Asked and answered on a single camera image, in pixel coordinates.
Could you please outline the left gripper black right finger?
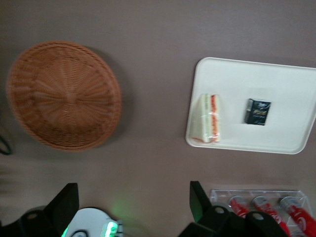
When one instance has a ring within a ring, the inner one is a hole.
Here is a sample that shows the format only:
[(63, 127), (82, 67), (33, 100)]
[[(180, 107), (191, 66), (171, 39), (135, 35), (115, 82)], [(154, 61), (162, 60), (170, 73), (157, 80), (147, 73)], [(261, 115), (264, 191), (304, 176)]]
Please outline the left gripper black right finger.
[(180, 237), (245, 237), (244, 219), (223, 204), (211, 203), (199, 181), (190, 182), (190, 210), (194, 221)]

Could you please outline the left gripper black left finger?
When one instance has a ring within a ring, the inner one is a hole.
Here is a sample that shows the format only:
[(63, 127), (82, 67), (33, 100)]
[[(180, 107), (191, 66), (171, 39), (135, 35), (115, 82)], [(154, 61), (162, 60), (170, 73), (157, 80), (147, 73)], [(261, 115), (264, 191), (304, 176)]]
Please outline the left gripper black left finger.
[(68, 183), (46, 206), (36, 207), (15, 222), (0, 226), (2, 237), (60, 237), (79, 209), (77, 183)]

